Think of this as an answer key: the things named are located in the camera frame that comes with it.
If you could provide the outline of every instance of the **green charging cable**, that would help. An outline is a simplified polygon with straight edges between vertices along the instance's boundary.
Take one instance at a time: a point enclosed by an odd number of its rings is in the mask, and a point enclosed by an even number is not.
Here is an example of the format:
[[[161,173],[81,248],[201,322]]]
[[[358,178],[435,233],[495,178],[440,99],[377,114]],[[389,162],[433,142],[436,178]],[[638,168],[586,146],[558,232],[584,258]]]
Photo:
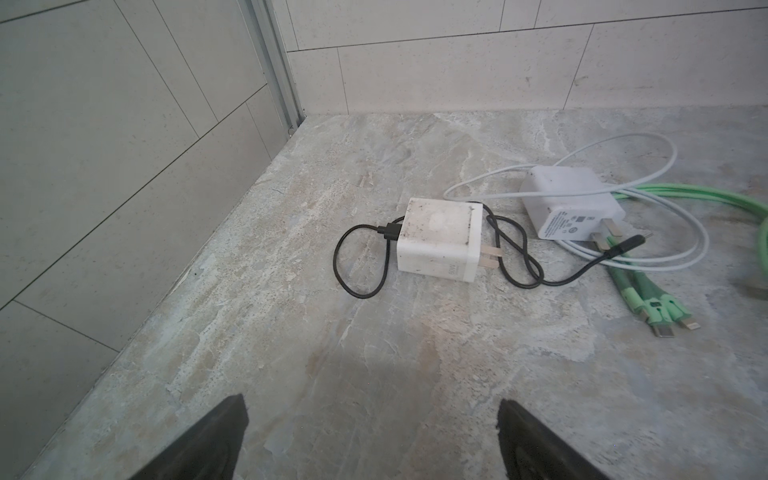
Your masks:
[[[645,184],[635,188],[656,194],[659,197],[693,198],[729,204],[743,208],[758,216],[762,223],[757,231],[757,256],[760,259],[763,274],[768,276],[768,204],[764,204],[747,195],[719,188],[701,187],[700,185]],[[628,198],[626,195],[619,193],[614,194],[614,197],[617,199]]]

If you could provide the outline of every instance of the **white cable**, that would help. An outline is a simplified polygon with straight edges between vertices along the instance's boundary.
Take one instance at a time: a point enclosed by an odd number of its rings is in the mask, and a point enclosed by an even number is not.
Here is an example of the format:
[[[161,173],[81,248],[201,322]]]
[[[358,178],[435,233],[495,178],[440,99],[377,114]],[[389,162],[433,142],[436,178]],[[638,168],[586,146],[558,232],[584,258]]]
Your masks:
[[[685,220],[686,223],[688,223],[694,229],[694,232],[696,232],[697,234],[696,242],[694,243],[694,245],[682,253],[677,253],[675,255],[670,255],[666,257],[652,257],[652,258],[615,257],[613,260],[604,260],[601,262],[601,264],[607,265],[607,266],[615,266],[617,268],[621,268],[624,270],[637,270],[641,272],[672,272],[675,270],[682,270],[684,268],[688,268],[689,266],[701,260],[709,250],[710,237],[709,237],[709,234],[707,233],[707,229],[704,228],[704,225],[702,225],[701,222],[696,219],[696,217],[688,213],[684,208],[680,207],[679,205],[665,198],[654,195],[652,193],[633,188],[637,185],[647,183],[648,181],[651,181],[655,178],[660,177],[661,175],[666,173],[667,170],[672,168],[672,165],[677,160],[677,145],[675,145],[672,140],[670,140],[668,137],[665,137],[664,135],[661,135],[661,134],[653,134],[653,133],[647,133],[647,132],[633,132],[629,134],[615,135],[613,137],[604,138],[603,140],[592,142],[589,145],[584,145],[583,147],[575,151],[572,151],[570,154],[561,158],[560,160],[555,162],[554,165],[557,166],[563,163],[567,159],[573,157],[579,152],[582,152],[588,149],[589,147],[593,147],[594,145],[601,144],[605,141],[614,140],[616,138],[623,138],[623,137],[649,137],[649,138],[661,139],[670,146],[671,152],[670,152],[669,160],[661,169],[653,172],[651,175],[647,175],[646,177],[642,177],[640,179],[627,182],[626,184],[609,185],[607,187],[597,189],[597,190],[585,190],[581,192],[574,192],[574,191],[507,192],[502,194],[471,195],[468,197],[450,197],[449,196],[449,194],[453,190],[459,187],[462,187],[466,184],[470,184],[474,181],[480,180],[482,178],[490,177],[492,175],[500,174],[501,172],[506,172],[510,170],[527,170],[537,166],[537,164],[512,165],[510,167],[503,167],[497,170],[490,171],[483,175],[478,175],[477,177],[474,177],[467,181],[463,181],[459,184],[453,185],[443,193],[442,197],[445,198],[446,200],[455,200],[455,201],[480,201],[480,200],[495,200],[498,198],[520,198],[520,197],[580,197],[582,195],[595,195],[595,194],[607,194],[607,193],[612,194],[613,192],[618,192],[621,194],[625,194],[629,197],[637,198],[639,200],[650,201],[653,204],[660,205],[662,207],[667,208],[668,210],[673,211],[677,216]],[[600,253],[595,250],[590,250],[588,248],[585,248],[569,240],[556,240],[555,242],[557,242],[558,245],[565,248],[569,252],[574,253],[587,260],[593,260],[594,258],[597,258],[600,255]],[[650,265],[659,264],[659,263],[669,263],[677,260],[684,260],[692,256],[694,253],[696,253],[697,250],[699,251],[699,253],[693,259],[688,260],[686,262],[675,264],[675,265],[650,266]]]

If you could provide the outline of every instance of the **gray stone surface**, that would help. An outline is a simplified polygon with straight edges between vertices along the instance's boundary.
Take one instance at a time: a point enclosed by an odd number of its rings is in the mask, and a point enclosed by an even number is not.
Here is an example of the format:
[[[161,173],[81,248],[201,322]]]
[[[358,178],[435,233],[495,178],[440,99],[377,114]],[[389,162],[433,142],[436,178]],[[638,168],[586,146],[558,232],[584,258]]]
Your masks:
[[[766,108],[308,118],[28,478],[124,478],[237,392],[250,425],[236,478],[504,478],[502,398],[612,478],[765,478],[768,303],[750,280],[749,214],[680,200],[713,246],[689,270],[652,275],[703,326],[675,339],[653,337],[599,268],[518,290],[498,271],[467,284],[400,273],[393,260],[371,300],[333,278],[334,245],[354,224],[391,220],[459,178],[635,130],[680,145],[663,181],[768,200]],[[660,165],[661,147],[617,141],[573,165],[619,182]],[[474,190],[511,190],[514,177]],[[656,233],[646,251],[690,240],[666,212],[624,205]],[[530,231],[520,202],[492,206]],[[581,262],[546,241],[531,250],[551,278]],[[353,234],[341,270],[373,286],[383,254],[375,234]]]

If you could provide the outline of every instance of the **metal connector tip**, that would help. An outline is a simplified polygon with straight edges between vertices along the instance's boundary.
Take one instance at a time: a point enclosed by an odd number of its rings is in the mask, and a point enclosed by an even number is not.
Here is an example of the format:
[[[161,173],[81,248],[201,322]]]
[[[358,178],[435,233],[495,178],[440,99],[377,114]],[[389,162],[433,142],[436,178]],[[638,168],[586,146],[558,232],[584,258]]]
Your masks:
[[[701,328],[701,325],[699,325],[699,323],[692,318],[682,319],[680,323],[682,323],[685,326],[685,328],[689,330],[695,330],[695,329]]]
[[[650,329],[654,331],[654,335],[659,338],[674,338],[674,331],[669,325],[651,325]]]

